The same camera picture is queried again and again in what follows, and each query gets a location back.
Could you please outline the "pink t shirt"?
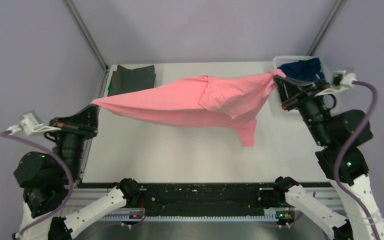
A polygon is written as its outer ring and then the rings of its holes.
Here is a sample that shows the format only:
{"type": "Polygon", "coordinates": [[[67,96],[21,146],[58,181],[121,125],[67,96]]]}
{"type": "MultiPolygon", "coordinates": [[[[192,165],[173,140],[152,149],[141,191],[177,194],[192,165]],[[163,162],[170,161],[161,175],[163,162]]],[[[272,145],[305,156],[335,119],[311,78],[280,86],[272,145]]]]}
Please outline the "pink t shirt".
{"type": "Polygon", "coordinates": [[[97,98],[111,113],[153,124],[188,128],[230,128],[245,147],[254,145],[257,114],[276,88],[280,69],[221,78],[185,77],[159,87],[97,98]]]}

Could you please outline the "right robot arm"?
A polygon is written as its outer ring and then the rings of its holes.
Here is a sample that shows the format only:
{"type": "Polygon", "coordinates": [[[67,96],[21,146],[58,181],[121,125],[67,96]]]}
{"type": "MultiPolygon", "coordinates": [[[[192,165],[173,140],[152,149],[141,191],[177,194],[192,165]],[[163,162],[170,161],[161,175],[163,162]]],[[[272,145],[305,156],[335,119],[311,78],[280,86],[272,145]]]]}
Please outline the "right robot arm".
{"type": "Polygon", "coordinates": [[[354,74],[337,74],[333,84],[324,80],[304,82],[276,75],[274,82],[299,88],[294,96],[281,94],[282,109],[297,110],[321,151],[318,163],[335,189],[346,215],[341,215],[307,193],[291,177],[279,177],[273,186],[273,200],[279,206],[292,206],[312,220],[332,240],[384,240],[384,218],[371,189],[369,168],[359,146],[372,139],[369,120],[378,103],[378,91],[354,74]],[[367,112],[353,109],[331,115],[322,97],[353,86],[372,93],[367,112]]]}

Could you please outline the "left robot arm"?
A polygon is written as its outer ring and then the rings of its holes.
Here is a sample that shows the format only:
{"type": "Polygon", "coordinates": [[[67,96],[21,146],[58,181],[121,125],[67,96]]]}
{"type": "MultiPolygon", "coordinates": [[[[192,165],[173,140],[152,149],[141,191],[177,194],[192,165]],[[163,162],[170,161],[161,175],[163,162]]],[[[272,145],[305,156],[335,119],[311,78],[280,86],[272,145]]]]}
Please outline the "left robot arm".
{"type": "Polygon", "coordinates": [[[122,179],[101,198],[65,216],[60,210],[67,204],[80,174],[85,142],[98,133],[98,107],[88,105],[68,117],[56,117],[44,123],[34,111],[24,113],[20,123],[7,131],[42,135],[54,143],[48,149],[28,141],[35,151],[26,153],[13,175],[23,190],[23,217],[14,240],[73,240],[90,225],[125,206],[133,207],[141,198],[138,183],[122,179]]]}

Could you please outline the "white plastic basket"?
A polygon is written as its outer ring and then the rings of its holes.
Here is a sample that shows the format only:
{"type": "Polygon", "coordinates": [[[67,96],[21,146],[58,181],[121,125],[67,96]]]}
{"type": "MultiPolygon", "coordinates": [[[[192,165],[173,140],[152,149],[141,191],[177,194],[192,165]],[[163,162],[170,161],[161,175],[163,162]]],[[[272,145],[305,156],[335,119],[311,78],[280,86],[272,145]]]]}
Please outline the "white plastic basket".
{"type": "MultiPolygon", "coordinates": [[[[332,82],[332,77],[327,72],[327,68],[318,57],[284,55],[276,56],[273,59],[273,66],[280,69],[287,77],[301,82],[312,83],[317,80],[332,82]]],[[[279,102],[283,102],[299,92],[299,87],[289,82],[277,85],[277,95],[279,102]]]]}

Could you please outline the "blue t shirt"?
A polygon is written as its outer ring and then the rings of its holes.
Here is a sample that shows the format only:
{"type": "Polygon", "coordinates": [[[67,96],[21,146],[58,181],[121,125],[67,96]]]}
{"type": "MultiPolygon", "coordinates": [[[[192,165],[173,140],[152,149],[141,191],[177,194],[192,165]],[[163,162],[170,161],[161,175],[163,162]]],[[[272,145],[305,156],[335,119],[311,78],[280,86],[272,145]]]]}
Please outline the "blue t shirt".
{"type": "Polygon", "coordinates": [[[318,57],[285,63],[278,67],[287,77],[303,82],[325,80],[321,61],[318,57]]]}

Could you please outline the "green folded t shirt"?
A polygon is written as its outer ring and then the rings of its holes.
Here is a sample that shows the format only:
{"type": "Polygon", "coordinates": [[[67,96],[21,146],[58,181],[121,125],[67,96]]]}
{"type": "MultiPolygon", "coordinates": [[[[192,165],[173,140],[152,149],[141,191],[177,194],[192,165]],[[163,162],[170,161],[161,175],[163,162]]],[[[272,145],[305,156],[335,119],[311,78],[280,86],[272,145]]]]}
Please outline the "green folded t shirt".
{"type": "Polygon", "coordinates": [[[111,90],[112,90],[112,87],[113,87],[113,82],[114,82],[114,80],[113,80],[113,78],[111,78],[110,81],[109,81],[108,88],[107,88],[107,95],[108,95],[108,96],[109,96],[110,93],[111,93],[111,90]]]}

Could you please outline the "grey folded t shirt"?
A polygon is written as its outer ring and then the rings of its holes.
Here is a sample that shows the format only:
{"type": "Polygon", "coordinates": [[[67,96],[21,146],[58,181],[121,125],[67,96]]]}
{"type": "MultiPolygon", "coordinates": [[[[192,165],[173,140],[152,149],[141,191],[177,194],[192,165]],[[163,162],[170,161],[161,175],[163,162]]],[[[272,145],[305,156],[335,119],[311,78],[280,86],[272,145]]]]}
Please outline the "grey folded t shirt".
{"type": "Polygon", "coordinates": [[[155,66],[128,69],[118,65],[111,78],[114,82],[109,96],[151,89],[155,87],[155,66]]]}

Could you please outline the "right aluminium frame post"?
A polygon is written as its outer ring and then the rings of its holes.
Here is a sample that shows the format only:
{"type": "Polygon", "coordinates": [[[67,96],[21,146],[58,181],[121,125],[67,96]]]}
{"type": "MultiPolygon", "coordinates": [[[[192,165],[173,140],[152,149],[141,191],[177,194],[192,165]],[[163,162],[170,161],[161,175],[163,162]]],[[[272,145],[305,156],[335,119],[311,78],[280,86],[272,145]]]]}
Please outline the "right aluminium frame post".
{"type": "Polygon", "coordinates": [[[316,34],[314,40],[312,41],[309,49],[306,52],[307,56],[313,56],[318,48],[320,47],[322,41],[326,37],[329,29],[334,24],[334,21],[338,17],[339,13],[347,3],[347,0],[336,0],[331,7],[329,13],[327,14],[324,22],[322,23],[318,33],[316,34]]]}

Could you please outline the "aluminium frame post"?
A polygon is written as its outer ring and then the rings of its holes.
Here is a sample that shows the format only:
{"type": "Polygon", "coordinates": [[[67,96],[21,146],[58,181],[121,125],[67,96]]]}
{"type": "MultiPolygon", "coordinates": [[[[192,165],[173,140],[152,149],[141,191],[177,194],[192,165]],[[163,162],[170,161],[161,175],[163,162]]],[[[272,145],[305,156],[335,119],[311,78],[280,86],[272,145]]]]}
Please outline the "aluminium frame post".
{"type": "Polygon", "coordinates": [[[331,7],[329,13],[327,14],[324,22],[322,23],[318,33],[316,34],[314,40],[312,41],[309,49],[306,52],[307,56],[313,56],[318,48],[320,47],[322,41],[326,37],[329,29],[334,24],[334,21],[338,17],[339,13],[347,3],[347,0],[336,0],[331,7]]]}
{"type": "Polygon", "coordinates": [[[108,64],[104,60],[103,55],[101,54],[100,50],[98,49],[92,35],[90,34],[86,24],[84,23],[80,12],[77,10],[77,7],[74,4],[74,1],[72,0],[63,0],[65,3],[70,15],[72,16],[74,22],[76,23],[78,29],[80,30],[86,44],[88,45],[92,55],[95,57],[97,62],[99,63],[100,67],[104,70],[108,70],[108,64]]]}

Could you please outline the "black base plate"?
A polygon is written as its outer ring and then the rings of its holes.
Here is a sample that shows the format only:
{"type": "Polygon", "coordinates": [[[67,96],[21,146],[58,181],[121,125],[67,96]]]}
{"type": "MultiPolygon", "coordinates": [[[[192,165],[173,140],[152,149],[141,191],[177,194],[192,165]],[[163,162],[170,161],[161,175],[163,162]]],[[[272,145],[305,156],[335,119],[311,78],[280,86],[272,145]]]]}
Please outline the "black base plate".
{"type": "Polygon", "coordinates": [[[257,217],[292,206],[273,183],[141,183],[127,201],[147,217],[257,217]]]}

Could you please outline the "left aluminium frame post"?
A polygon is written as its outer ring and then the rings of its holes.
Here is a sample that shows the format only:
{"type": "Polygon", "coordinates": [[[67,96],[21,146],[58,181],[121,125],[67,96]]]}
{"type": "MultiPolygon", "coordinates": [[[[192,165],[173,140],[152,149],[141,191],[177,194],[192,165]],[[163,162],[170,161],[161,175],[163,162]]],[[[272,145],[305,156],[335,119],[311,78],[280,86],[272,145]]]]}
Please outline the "left aluminium frame post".
{"type": "Polygon", "coordinates": [[[100,67],[104,70],[108,70],[108,64],[104,60],[103,55],[101,54],[100,50],[98,49],[92,35],[90,34],[86,24],[84,23],[80,12],[77,10],[77,7],[74,4],[74,1],[72,0],[63,0],[65,3],[70,15],[72,16],[74,22],[76,23],[78,29],[80,30],[86,44],[88,45],[92,55],[95,57],[97,62],[99,63],[100,67]]]}

